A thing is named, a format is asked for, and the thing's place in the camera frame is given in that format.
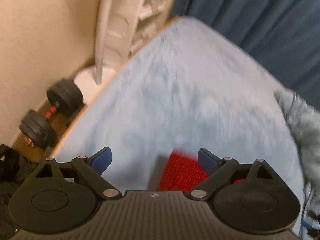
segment red cloth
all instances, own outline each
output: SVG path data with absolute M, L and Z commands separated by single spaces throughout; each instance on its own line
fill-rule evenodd
M 201 168 L 197 160 L 188 157 L 188 153 L 174 150 L 169 158 L 158 190 L 182 190 L 188 193 L 208 175 Z

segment wall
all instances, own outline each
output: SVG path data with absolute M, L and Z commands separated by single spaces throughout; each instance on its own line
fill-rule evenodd
M 0 143 L 61 77 L 93 64 L 98 0 L 0 0 Z

